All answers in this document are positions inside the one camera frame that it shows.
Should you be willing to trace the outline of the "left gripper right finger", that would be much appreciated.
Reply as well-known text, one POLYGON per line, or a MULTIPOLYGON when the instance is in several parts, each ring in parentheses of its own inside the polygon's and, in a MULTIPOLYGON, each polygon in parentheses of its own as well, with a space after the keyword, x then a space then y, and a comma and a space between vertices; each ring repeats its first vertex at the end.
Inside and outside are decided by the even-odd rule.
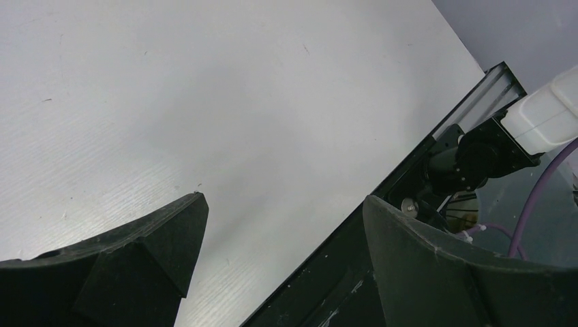
POLYGON ((388 326, 576 326, 577 270, 507 258, 376 196, 363 223, 388 326))

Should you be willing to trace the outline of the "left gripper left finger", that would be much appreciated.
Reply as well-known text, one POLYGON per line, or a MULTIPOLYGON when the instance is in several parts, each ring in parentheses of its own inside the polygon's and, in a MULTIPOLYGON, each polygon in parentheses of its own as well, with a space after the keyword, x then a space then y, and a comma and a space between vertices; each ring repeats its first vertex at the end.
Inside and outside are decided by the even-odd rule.
POLYGON ((207 226, 202 193, 31 260, 1 263, 2 326, 173 326, 207 226))

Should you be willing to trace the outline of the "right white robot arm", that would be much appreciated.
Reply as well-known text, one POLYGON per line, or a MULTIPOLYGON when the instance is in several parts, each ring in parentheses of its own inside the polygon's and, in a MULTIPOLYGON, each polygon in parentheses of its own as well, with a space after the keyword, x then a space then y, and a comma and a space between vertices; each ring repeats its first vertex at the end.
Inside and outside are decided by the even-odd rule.
POLYGON ((577 138, 577 68, 556 76, 530 95, 507 105, 435 154, 425 178, 437 196, 471 191, 539 164, 543 154, 577 138))

